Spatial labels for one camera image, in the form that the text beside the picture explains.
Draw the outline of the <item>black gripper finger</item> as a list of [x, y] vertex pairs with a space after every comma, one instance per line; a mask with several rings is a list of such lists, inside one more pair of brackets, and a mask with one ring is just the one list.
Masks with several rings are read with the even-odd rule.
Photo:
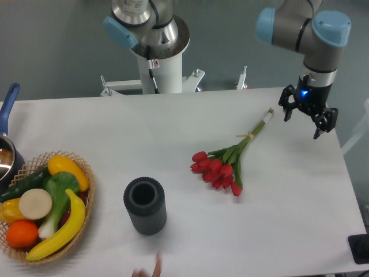
[[321, 113], [313, 116], [316, 130], [313, 139], [316, 140], [322, 133], [329, 133], [336, 126], [338, 109], [324, 107]]
[[298, 108], [299, 103], [295, 99], [296, 88], [293, 85], [288, 85], [285, 87], [281, 93], [278, 105], [283, 108], [285, 113], [284, 121], [287, 122], [291, 119], [292, 112], [294, 109]]

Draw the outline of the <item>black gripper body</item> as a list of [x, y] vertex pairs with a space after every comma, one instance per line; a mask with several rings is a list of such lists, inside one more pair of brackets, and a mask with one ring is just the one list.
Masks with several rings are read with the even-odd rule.
[[326, 87], [313, 87], [308, 85], [309, 76], [300, 78], [298, 81], [294, 100], [297, 108], [309, 115], [316, 116], [323, 113], [326, 107], [326, 100], [329, 95], [331, 85]]

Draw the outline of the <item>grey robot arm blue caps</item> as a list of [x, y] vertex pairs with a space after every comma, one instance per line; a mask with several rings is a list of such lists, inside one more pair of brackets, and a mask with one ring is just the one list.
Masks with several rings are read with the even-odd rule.
[[336, 126], [338, 109], [326, 101], [351, 31], [350, 18], [336, 10], [320, 11], [322, 1], [284, 1], [264, 8], [256, 22], [256, 37], [273, 46], [300, 53], [303, 66], [296, 85], [288, 85], [278, 102], [289, 121], [293, 110], [315, 124], [314, 138]]

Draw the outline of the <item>blurred human hand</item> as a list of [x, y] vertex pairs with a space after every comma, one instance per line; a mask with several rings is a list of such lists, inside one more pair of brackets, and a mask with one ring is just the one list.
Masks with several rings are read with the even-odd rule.
[[159, 277], [162, 272], [162, 255], [160, 252], [156, 253], [155, 256], [155, 267], [152, 272], [144, 268], [134, 269], [132, 272], [132, 277]]

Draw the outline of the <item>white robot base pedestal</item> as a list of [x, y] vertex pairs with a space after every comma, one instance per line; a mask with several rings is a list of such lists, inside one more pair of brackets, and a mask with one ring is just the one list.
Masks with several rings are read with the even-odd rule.
[[144, 94], [183, 92], [182, 55], [189, 42], [187, 24], [174, 15], [166, 26], [150, 30], [132, 49]]

